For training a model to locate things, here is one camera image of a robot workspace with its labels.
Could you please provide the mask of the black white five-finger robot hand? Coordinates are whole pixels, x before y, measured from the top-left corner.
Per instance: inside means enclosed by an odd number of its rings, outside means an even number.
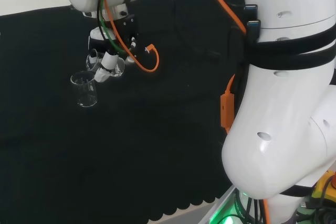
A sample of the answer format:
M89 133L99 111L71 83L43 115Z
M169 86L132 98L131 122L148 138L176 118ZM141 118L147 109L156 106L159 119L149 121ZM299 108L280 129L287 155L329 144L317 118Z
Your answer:
M129 51L134 53L138 36L135 17L124 16L116 20L114 25ZM93 72L94 80L98 83L122 76L127 65L135 64L134 59L122 47L106 15L99 15L97 27L90 32L88 51L86 67Z

